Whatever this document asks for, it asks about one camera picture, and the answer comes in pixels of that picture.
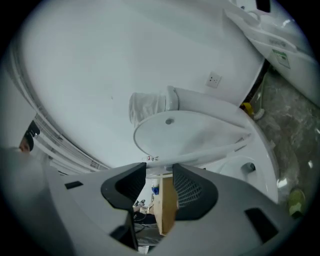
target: white plastic bag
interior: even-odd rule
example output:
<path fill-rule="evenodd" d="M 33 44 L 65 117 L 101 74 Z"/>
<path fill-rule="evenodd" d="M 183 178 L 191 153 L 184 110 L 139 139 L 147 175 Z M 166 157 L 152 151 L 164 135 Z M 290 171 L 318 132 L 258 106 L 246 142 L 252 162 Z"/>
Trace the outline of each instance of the white plastic bag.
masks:
<path fill-rule="evenodd" d="M 136 127 L 143 119 L 164 112 L 166 96 L 160 93 L 137 93 L 131 95 L 129 103 L 130 122 Z"/>

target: cardboard box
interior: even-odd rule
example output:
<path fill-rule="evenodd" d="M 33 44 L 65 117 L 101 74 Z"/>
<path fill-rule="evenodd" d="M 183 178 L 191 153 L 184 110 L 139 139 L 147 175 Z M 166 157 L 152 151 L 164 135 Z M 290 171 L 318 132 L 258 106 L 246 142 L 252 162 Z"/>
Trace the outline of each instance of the cardboard box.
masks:
<path fill-rule="evenodd" d="M 177 200 L 173 178 L 162 178 L 159 183 L 159 194 L 154 196 L 152 207 L 160 235 L 165 236 L 175 224 Z"/>

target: wall outlet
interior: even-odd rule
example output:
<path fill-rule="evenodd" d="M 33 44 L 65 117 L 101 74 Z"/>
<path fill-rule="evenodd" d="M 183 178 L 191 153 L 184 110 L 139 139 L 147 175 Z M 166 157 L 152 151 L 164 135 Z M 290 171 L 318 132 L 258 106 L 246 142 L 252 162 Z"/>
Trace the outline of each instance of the wall outlet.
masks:
<path fill-rule="evenodd" d="M 220 80 L 221 80 L 221 75 L 218 75 L 217 73 L 211 71 L 205 85 L 212 88 L 217 88 Z"/>

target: marble floor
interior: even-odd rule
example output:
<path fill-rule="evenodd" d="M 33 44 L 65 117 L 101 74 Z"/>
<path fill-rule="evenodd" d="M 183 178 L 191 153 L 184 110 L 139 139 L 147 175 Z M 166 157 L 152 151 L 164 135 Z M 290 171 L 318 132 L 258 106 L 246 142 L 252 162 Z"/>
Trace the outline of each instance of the marble floor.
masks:
<path fill-rule="evenodd" d="M 304 191 L 309 204 L 320 177 L 320 109 L 272 68 L 251 100 L 255 111 L 260 108 L 259 96 L 265 114 L 257 124 L 278 162 L 279 204 L 287 207 L 295 187 Z"/>

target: yellow object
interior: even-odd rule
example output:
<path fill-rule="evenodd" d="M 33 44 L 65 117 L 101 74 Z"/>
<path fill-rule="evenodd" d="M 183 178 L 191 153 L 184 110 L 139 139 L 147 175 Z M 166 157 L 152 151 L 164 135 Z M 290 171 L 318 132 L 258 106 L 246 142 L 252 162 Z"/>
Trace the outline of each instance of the yellow object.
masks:
<path fill-rule="evenodd" d="M 241 106 L 245 107 L 245 110 L 247 111 L 249 116 L 252 116 L 254 114 L 254 109 L 249 102 L 244 102 L 241 104 Z"/>

